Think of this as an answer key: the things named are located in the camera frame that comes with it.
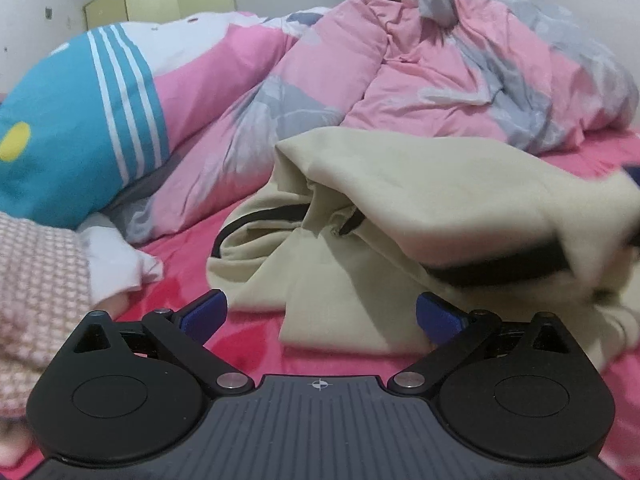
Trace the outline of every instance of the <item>gray fabric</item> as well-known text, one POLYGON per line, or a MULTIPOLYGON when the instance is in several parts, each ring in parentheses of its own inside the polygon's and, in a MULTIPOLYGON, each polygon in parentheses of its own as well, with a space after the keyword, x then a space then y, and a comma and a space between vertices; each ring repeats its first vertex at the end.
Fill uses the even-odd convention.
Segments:
MULTIPOLYGON (((574 110, 580 115, 577 124, 572 125, 574 130, 576 126, 581 130, 629 126, 639 102, 638 87, 632 75, 616 61, 606 46, 585 34, 568 10, 543 0, 497 1, 535 32, 550 53, 559 52, 583 70, 584 77, 574 71, 572 77, 575 80, 565 82, 566 87, 561 89, 561 94, 563 91, 570 94, 572 101, 582 107, 574 110)), ((483 99, 487 96, 491 114, 505 131, 509 144, 533 154, 562 146, 569 132, 551 120, 553 97, 531 88, 520 70, 513 63, 501 59, 491 46, 487 50, 479 50, 477 46, 465 43, 464 24, 461 24, 462 30, 455 27, 458 17, 454 0, 418 0, 418 5, 423 17, 451 29, 449 40, 456 41, 465 62, 479 70, 487 83, 486 91, 474 96, 428 89, 427 97, 440 105, 484 105, 488 103, 483 99)), ((558 74, 550 76, 564 75, 559 69, 558 74)))
POLYGON ((322 14, 318 14, 317 12, 294 12, 287 18, 287 21, 298 22, 311 27, 315 25, 320 18, 322 18, 322 14))
POLYGON ((240 105, 239 112, 238 130, 268 117, 278 140, 322 126, 337 126, 344 119, 340 110, 323 105, 276 75, 268 76, 240 105))
POLYGON ((106 216, 117 215, 117 211, 128 203, 136 202, 137 200, 153 195, 174 172, 183 158, 184 154, 182 152, 173 152, 169 160, 160 166, 160 168, 145 175, 119 192, 116 198, 114 198, 101 213, 106 216))
POLYGON ((508 144, 533 155, 562 146, 564 131, 548 119, 551 99, 527 85, 519 70, 500 57, 488 57, 456 40, 463 59, 485 78, 490 114, 507 135, 508 144))
POLYGON ((153 197, 123 204, 109 212, 109 219, 130 244, 143 244, 153 239, 153 197))

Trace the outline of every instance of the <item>white cloth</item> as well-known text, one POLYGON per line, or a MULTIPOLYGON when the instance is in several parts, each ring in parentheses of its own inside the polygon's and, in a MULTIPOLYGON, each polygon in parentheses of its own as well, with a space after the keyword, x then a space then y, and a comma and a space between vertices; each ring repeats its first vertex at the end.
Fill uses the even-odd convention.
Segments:
POLYGON ((597 368, 639 341, 639 298, 619 294, 640 227, 626 173, 588 182, 494 140, 321 128, 277 144, 269 183, 226 225, 295 204, 310 204, 302 222, 251 222, 207 263, 231 310, 286 310, 284 344, 426 352, 415 320, 426 290, 504 320, 555 312, 597 368), (357 210, 364 221, 341 235, 357 210), (455 288, 432 275, 553 239, 569 269, 541 279, 455 288))
POLYGON ((127 244, 105 216, 89 216, 77 230, 89 262, 91 300, 112 317, 129 306, 128 293, 162 280, 162 261, 127 244))

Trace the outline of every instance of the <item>pillow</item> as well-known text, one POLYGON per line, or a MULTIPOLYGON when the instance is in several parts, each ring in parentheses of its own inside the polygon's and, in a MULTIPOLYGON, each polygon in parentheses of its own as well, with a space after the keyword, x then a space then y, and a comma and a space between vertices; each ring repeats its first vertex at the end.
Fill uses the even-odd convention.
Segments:
POLYGON ((264 79, 303 29, 205 12, 60 46, 0 107, 0 211, 76 229, 264 79))

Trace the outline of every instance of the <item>yellow dot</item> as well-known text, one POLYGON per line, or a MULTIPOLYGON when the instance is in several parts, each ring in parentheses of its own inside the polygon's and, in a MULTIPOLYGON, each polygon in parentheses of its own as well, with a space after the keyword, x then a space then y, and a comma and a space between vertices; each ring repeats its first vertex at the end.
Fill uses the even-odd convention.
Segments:
POLYGON ((0 160, 13 162, 27 147, 31 128, 27 123, 16 123, 0 140, 0 160))

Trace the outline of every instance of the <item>beige cloth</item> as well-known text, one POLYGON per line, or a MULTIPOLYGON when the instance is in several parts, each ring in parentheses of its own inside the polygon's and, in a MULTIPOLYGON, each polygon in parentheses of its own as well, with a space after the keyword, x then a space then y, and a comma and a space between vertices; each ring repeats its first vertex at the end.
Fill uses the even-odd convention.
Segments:
POLYGON ((321 128, 283 140, 269 183, 226 221, 309 204, 302 223, 257 221, 229 235, 207 275, 231 310, 286 310, 280 340, 322 350, 399 354, 430 342, 415 301, 431 290, 505 320, 558 314, 602 368, 639 340, 626 241, 640 189, 626 173, 587 182, 500 142, 321 128), (356 208, 366 219, 338 232, 356 208), (453 288, 428 274, 518 253, 557 237, 570 270, 506 286, 453 288), (606 298, 607 304, 596 304, 606 298))
POLYGON ((78 236, 0 213, 0 417, 24 415, 42 371, 90 310, 78 236))

